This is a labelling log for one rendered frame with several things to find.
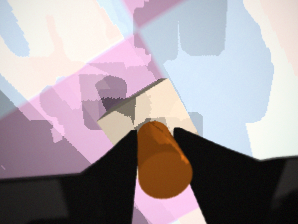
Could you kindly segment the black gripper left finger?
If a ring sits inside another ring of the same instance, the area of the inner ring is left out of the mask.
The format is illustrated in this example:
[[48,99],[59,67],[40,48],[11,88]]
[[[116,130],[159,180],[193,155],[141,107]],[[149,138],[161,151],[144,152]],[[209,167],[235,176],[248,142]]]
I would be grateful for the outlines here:
[[132,224],[137,170],[131,130],[81,173],[0,178],[0,224]]

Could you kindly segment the brown cylinder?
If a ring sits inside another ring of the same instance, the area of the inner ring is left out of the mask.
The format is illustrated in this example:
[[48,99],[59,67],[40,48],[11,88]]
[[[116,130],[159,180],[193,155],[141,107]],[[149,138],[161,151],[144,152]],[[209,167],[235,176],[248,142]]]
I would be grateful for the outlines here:
[[183,193],[192,180],[192,167],[167,126],[147,122],[138,134],[138,182],[154,199],[166,200]]

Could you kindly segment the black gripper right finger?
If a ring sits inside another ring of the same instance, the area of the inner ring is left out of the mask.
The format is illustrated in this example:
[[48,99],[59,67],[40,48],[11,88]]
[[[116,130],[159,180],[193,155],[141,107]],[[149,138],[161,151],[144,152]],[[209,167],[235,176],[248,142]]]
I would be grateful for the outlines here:
[[173,137],[192,167],[189,185],[206,224],[276,224],[298,189],[298,155],[259,160],[180,127]]

